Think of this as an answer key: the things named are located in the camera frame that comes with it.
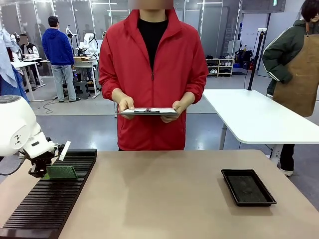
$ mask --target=blue hoodie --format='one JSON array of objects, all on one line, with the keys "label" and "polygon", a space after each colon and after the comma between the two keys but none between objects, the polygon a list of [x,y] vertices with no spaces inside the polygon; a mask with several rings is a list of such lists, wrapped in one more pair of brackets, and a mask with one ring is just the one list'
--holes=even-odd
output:
[{"label": "blue hoodie", "polygon": [[73,53],[68,37],[55,28],[46,29],[42,36],[42,46],[52,65],[73,65]]}]

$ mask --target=cardboard box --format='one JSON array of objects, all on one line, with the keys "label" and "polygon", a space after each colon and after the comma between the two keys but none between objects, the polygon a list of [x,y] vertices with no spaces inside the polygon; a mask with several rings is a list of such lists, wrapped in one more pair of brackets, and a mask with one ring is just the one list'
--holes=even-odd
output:
[{"label": "cardboard box", "polygon": [[74,56],[74,61],[79,62],[79,61],[90,61],[91,57],[88,56]]}]

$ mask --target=black shirt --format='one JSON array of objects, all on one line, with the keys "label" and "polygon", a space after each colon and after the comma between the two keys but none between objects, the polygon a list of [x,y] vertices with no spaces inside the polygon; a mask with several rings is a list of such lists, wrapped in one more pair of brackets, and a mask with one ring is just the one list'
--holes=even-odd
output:
[{"label": "black shirt", "polygon": [[140,18],[138,20],[138,29],[140,30],[146,49],[148,50],[152,70],[154,68],[156,51],[167,26],[168,20],[161,22],[148,22]]}]

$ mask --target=green jacket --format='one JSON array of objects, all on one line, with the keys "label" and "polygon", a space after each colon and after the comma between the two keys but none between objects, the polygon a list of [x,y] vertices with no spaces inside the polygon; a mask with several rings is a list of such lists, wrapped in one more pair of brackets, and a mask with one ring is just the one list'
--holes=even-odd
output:
[{"label": "green jacket", "polygon": [[[318,24],[309,23],[310,34],[319,34]],[[273,78],[268,86],[267,94],[274,95],[276,82],[285,84],[293,76],[286,65],[301,51],[306,35],[306,22],[297,20],[294,26],[280,34],[263,53],[263,62],[267,73]]]}]

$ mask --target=apron strap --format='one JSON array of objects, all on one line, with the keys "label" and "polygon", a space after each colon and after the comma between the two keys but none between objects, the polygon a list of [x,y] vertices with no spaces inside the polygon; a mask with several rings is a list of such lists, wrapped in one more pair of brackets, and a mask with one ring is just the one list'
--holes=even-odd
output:
[{"label": "apron strap", "polygon": [[309,22],[306,22],[306,33],[307,37],[309,37]]}]

